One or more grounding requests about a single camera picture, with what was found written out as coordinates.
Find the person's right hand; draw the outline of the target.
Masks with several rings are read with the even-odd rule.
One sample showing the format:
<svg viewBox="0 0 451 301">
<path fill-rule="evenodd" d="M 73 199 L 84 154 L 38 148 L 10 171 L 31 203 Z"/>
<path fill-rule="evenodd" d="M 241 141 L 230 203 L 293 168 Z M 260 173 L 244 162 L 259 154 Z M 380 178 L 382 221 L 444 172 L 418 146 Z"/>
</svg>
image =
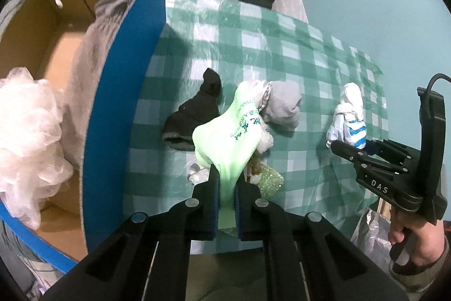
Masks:
<svg viewBox="0 0 451 301">
<path fill-rule="evenodd" d="M 392 245 L 404 240 L 404 229 L 410 229 L 416 239 L 410 251 L 410 260 L 418 267 L 425 267 L 437 262 L 445 251 L 445 232 L 443 220 L 435 225 L 417 214 L 391 208 L 391 227 L 388 240 Z"/>
</svg>

